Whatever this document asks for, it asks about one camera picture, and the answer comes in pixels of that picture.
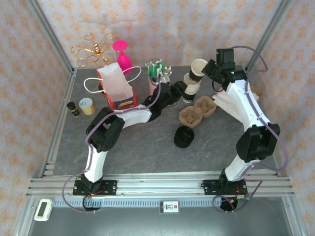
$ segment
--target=sticker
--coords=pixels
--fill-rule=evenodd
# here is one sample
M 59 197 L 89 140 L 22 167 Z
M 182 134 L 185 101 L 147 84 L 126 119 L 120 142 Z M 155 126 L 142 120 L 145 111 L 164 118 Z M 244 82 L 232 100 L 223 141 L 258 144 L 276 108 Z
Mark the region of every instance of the sticker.
M 160 213 L 178 213 L 179 206 L 178 201 L 167 201 L 159 203 Z

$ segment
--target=gray floor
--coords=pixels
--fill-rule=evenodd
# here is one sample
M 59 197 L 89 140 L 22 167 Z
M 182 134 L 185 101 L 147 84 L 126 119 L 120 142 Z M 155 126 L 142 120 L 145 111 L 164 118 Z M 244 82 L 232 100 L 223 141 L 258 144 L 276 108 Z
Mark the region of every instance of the gray floor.
M 281 198 L 253 198 L 241 211 L 211 207 L 108 208 L 95 215 L 53 208 L 48 221 L 33 221 L 29 236 L 291 236 Z
M 173 67 L 171 81 L 182 80 L 189 67 Z M 136 69 L 126 75 L 130 80 L 138 73 Z M 105 97 L 99 93 L 89 93 L 83 87 L 88 77 L 97 77 L 95 69 L 80 69 L 77 72 L 71 101 L 78 102 L 90 97 L 96 104 L 96 112 L 80 118 L 68 112 L 59 147 L 54 175 L 73 175 L 81 172 L 86 165 L 88 147 L 85 145 L 85 131 L 97 113 L 107 106 Z M 146 71 L 130 83 L 140 104 L 148 96 L 149 84 Z M 90 81 L 88 88 L 97 90 L 98 82 Z M 204 77 L 196 99 L 212 96 L 214 91 L 211 80 Z M 243 134 L 243 126 L 220 108 L 193 129 L 195 138 L 186 149 L 180 149 L 173 143 L 174 134 L 182 124 L 179 112 L 188 106 L 180 99 L 176 106 L 164 109 L 156 120 L 124 129 L 116 145 L 109 151 L 104 174 L 163 173 L 188 171 L 217 171 L 226 168 L 236 155 L 236 142 Z M 273 166 L 272 157 L 263 163 Z

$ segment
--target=gold wire sculpture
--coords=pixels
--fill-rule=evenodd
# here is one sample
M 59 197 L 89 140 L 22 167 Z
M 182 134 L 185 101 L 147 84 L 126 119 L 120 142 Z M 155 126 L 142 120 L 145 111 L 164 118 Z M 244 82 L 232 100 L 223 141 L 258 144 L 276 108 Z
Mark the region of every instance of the gold wire sculpture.
M 88 63 L 92 62 L 92 63 L 98 65 L 99 67 L 106 67 L 106 66 L 108 66 L 108 65 L 110 64 L 110 62 L 108 61 L 107 58 L 105 58 L 105 57 L 103 56 L 103 53 L 106 52 L 106 51 L 109 50 L 109 49 L 112 49 L 112 47 L 109 47 L 109 48 L 106 48 L 106 49 L 105 49 L 104 46 L 105 46 L 105 43 L 106 43 L 107 40 L 111 40 L 111 39 L 113 39 L 113 38 L 115 38 L 115 36 L 114 36 L 113 33 L 108 33 L 108 34 L 106 34 L 106 35 L 105 35 L 105 41 L 104 41 L 103 44 L 100 46 L 98 43 L 95 43 L 95 42 L 94 42 L 94 40 L 95 40 L 94 34 L 88 33 L 87 35 L 85 35 L 85 36 L 84 36 L 84 39 L 87 40 L 87 41 L 91 41 L 91 42 L 93 43 L 93 47 L 92 47 L 91 49 L 87 49 L 87 48 L 82 48 L 82 47 L 79 46 L 79 45 L 74 45 L 74 46 L 70 49 L 70 51 L 71 51 L 72 53 L 78 53 L 78 52 L 81 51 L 81 49 L 82 49 L 82 50 L 85 50 L 85 51 L 90 52 L 91 55 L 88 56 L 88 57 L 85 59 L 85 60 L 86 60 L 85 64 L 82 64 L 82 63 L 81 63 L 81 62 L 84 60 L 84 58 L 78 59 L 77 65 L 78 65 L 79 67 L 84 67 L 84 66 L 86 66 Z

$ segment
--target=patterned wall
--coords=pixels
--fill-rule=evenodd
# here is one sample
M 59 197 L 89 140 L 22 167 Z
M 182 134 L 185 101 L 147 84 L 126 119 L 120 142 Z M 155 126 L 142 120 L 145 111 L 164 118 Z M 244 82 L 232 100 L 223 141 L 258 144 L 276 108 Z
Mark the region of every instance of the patterned wall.
M 25 0 L 0 4 L 0 235 L 44 162 L 68 73 Z
M 310 235 L 315 235 L 315 5 L 292 2 L 263 56 L 269 71 L 256 78 L 262 106 L 289 153 L 291 177 Z M 281 147 L 275 156 L 283 160 Z
M 48 21 L 77 67 L 88 55 L 70 52 L 73 45 L 92 47 L 83 39 L 95 33 L 101 41 L 114 32 L 129 43 L 134 65 L 165 59 L 169 65 L 189 65 L 196 58 L 214 57 L 216 48 L 255 47 L 280 0 L 38 0 Z M 236 61 L 245 64 L 242 50 Z

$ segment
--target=purple cable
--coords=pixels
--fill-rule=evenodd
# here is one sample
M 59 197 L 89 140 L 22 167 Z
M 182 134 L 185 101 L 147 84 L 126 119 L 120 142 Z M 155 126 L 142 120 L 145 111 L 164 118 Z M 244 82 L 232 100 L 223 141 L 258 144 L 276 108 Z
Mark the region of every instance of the purple cable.
M 66 182 L 64 183 L 64 185 L 63 185 L 62 198 L 63 198 L 64 203 L 65 203 L 68 207 L 70 207 L 71 209 L 75 210 L 76 212 L 89 213 L 88 211 L 79 210 L 79 209 L 77 209 L 77 208 L 71 206 L 71 205 L 67 202 L 67 200 L 65 199 L 64 190 L 65 190 L 66 185 L 70 182 L 70 180 L 71 180 L 73 177 L 75 177 L 75 176 L 80 176 L 80 175 L 82 175 L 82 174 L 85 174 L 87 171 L 90 170 L 91 165 L 92 165 L 92 158 L 93 158 L 93 152 L 92 152 L 93 146 L 89 143 L 89 141 L 90 141 L 90 138 L 91 138 L 92 134 L 94 134 L 94 132 L 95 132 L 109 117 L 111 117 L 111 116 L 113 116 L 113 115 L 124 114 L 124 113 L 128 113 L 128 112 L 135 111 L 135 110 L 145 110 L 145 109 L 149 109 L 150 107 L 152 107 L 152 106 L 157 102 L 158 97 L 160 96 L 160 93 L 161 93 L 160 79 L 159 79 L 158 77 L 156 77 L 156 79 L 157 79 L 157 81 L 158 81 L 157 97 L 155 98 L 155 100 L 154 100 L 149 106 L 147 106 L 147 107 L 141 107 L 141 108 L 136 108 L 136 107 L 135 107 L 135 108 L 130 108 L 130 109 L 126 110 L 126 111 L 121 111 L 121 112 L 112 112 L 112 113 L 106 115 L 106 116 L 88 133 L 88 135 L 87 135 L 87 137 L 86 137 L 86 139 L 85 139 L 85 143 L 88 145 L 88 147 L 89 147 L 89 149 L 90 149 L 90 161 L 89 161 L 89 165 L 88 165 L 88 167 L 87 167 L 84 171 L 82 171 L 82 172 L 80 172 L 80 173 L 77 173 L 77 174 L 71 176 L 69 179 L 67 179 L 67 181 L 66 181 Z
M 252 197 L 254 196 L 255 192 L 257 191 L 257 189 L 258 189 L 258 188 L 260 187 L 260 185 L 262 184 L 262 180 L 261 180 L 261 179 L 245 179 L 245 178 L 244 178 L 244 175 L 246 174 L 246 172 L 247 172 L 248 170 L 250 170 L 255 164 L 258 164 L 258 165 L 260 165 L 260 166 L 266 167 L 267 169 L 272 170 L 272 171 L 276 171 L 276 172 L 283 171 L 283 170 L 287 167 L 289 157 L 288 157 L 287 150 L 286 150 L 286 148 L 285 148 L 285 144 L 284 144 L 283 140 L 282 140 L 282 139 L 279 137 L 279 135 L 277 135 L 277 134 L 275 133 L 275 131 L 274 131 L 272 128 L 270 128 L 269 125 L 260 117 L 260 114 L 259 114 L 258 110 L 256 109 L 256 107 L 255 107 L 255 105 L 254 105 L 254 103 L 253 103 L 253 101 L 252 101 L 252 98 L 250 97 L 250 94 L 249 94 L 249 92 L 248 92 L 249 82 L 250 82 L 251 78 L 253 77 L 253 75 L 254 75 L 255 73 L 258 73 L 258 72 L 266 72 L 266 71 L 268 71 L 268 66 L 267 66 L 267 64 L 266 64 L 266 62 L 265 62 L 265 60 L 264 60 L 264 58 L 263 58 L 254 48 L 251 48 L 251 47 L 248 47 L 248 46 L 234 46 L 234 47 L 232 47 L 232 48 L 246 48 L 246 49 L 249 49 L 249 50 L 253 51 L 253 52 L 261 59 L 262 63 L 264 64 L 265 69 L 255 70 L 253 73 L 250 73 L 250 74 L 249 74 L 249 77 L 247 78 L 246 83 L 245 83 L 246 97 L 247 97 L 247 99 L 248 99 L 248 101 L 249 101 L 249 103 L 250 103 L 252 109 L 254 110 L 255 114 L 257 115 L 258 119 L 259 119 L 259 120 L 261 121 L 261 123 L 263 123 L 263 125 L 272 133 L 272 135 L 276 137 L 276 139 L 279 141 L 279 143 L 280 143 L 280 145 L 281 145 L 281 147 L 282 147 L 282 149 L 283 149 L 283 151 L 284 151 L 284 164 L 283 164 L 283 166 L 282 166 L 281 168 L 276 169 L 276 168 L 272 168 L 272 167 L 266 166 L 266 165 L 264 165 L 264 164 L 253 163 L 251 166 L 248 166 L 248 167 L 242 172 L 241 177 L 242 177 L 243 180 L 248 181 L 248 182 L 259 182 L 259 184 L 256 186 L 256 188 L 254 189 L 254 191 L 253 191 L 252 194 L 250 195 L 250 199 L 252 199 Z M 233 211 L 222 211 L 222 210 L 219 210 L 218 208 L 216 208 L 215 205 L 214 205 L 214 203 L 215 203 L 215 199 L 218 198 L 218 197 L 221 197 L 221 198 L 223 197 L 223 198 L 225 198 L 225 201 L 228 201 L 228 202 L 230 203 L 230 205 L 232 206 Z M 216 211 L 221 212 L 221 213 L 233 213 L 233 212 L 235 212 L 235 211 L 239 211 L 239 210 L 243 209 L 243 208 L 248 204 L 249 200 L 246 201 L 239 209 L 236 209 L 236 210 L 234 210 L 234 207 L 233 207 L 233 204 L 231 203 L 231 201 L 230 201 L 228 198 L 226 198 L 226 197 L 224 197 L 224 196 L 222 196 L 222 195 L 217 195 L 217 196 L 215 196 L 215 197 L 213 198 L 212 202 L 213 202 L 213 207 L 214 207 L 214 209 L 215 209 Z

